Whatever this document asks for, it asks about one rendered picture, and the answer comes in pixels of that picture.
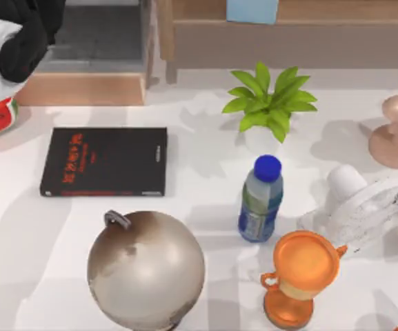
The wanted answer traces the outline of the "blue capped water bottle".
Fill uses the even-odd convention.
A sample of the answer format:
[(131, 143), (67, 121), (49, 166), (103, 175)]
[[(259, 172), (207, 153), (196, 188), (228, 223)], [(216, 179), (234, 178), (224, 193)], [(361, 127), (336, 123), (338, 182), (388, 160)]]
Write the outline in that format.
[(238, 230), (247, 241), (263, 243), (275, 231), (275, 220), (283, 199), (280, 160), (273, 155), (258, 157), (243, 184)]

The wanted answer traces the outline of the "black book with red print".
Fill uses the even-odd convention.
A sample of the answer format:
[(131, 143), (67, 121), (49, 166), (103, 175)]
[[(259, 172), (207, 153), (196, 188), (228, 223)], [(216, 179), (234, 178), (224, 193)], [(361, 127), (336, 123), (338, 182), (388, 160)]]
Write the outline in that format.
[(39, 186), (44, 197), (162, 197), (166, 128), (54, 128)]

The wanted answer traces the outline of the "green plant in white pot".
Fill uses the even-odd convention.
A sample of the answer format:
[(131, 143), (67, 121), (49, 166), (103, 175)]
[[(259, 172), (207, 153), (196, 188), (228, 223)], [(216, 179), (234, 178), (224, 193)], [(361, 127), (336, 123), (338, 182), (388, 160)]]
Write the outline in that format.
[(253, 74), (245, 70), (230, 73), (241, 85), (228, 91), (233, 99), (222, 112), (242, 114), (238, 131), (255, 154), (275, 154), (298, 114), (317, 111), (317, 98), (303, 89), (310, 77), (299, 74), (297, 66), (282, 70), (274, 81), (269, 68), (260, 61)]

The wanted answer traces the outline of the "grey globe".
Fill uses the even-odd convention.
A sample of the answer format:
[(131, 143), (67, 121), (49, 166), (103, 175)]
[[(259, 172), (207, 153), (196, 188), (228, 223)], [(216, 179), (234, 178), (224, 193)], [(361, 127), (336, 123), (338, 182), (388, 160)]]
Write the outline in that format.
[(104, 214), (87, 280), (99, 309), (132, 331), (172, 331), (203, 289), (206, 265), (195, 236), (162, 212)]

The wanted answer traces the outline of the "pale wooden drawer front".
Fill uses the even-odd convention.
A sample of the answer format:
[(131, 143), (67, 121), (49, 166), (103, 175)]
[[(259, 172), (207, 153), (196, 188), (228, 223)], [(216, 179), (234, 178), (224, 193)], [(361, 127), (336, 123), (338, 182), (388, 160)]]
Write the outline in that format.
[(16, 94), (22, 106), (142, 106), (143, 73), (36, 73)]

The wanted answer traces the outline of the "orange trophy cup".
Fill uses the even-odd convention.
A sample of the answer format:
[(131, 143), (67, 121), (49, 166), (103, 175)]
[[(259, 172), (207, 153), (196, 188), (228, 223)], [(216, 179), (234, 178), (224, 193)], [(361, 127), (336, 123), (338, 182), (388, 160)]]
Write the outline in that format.
[(275, 245), (274, 272), (260, 276), (266, 289), (263, 309), (270, 322), (282, 330), (308, 324), (314, 298), (336, 278), (347, 245), (334, 247), (325, 237), (308, 231), (290, 232)]

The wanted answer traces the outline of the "wooden open shelf unit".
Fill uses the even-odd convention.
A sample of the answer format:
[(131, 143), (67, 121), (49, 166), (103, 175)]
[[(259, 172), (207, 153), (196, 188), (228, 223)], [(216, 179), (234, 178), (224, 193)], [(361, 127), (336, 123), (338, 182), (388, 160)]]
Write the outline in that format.
[(227, 16), (230, 0), (154, 0), (160, 57), (179, 69), (398, 69), (398, 0), (278, 0), (272, 24)]

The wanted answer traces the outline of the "grey pierced drawer inside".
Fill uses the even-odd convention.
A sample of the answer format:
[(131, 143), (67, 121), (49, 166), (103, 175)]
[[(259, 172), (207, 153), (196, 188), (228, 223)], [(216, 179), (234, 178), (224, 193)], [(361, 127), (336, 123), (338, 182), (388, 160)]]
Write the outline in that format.
[(143, 72), (148, 58), (150, 0), (67, 0), (42, 73)]

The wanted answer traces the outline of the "light blue box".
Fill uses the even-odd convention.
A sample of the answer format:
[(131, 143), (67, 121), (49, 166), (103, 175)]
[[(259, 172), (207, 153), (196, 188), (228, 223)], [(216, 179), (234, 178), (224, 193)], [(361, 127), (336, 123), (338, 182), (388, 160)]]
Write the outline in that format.
[(275, 24), (279, 0), (226, 0), (226, 21)]

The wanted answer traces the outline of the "white desk fan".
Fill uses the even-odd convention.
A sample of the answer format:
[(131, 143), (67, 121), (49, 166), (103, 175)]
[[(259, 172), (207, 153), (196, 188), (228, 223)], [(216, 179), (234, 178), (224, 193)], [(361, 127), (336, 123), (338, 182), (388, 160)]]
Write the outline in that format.
[(357, 253), (382, 235), (385, 224), (398, 214), (398, 179), (368, 183), (351, 165), (340, 165), (327, 177), (337, 205), (325, 225), (334, 245)]

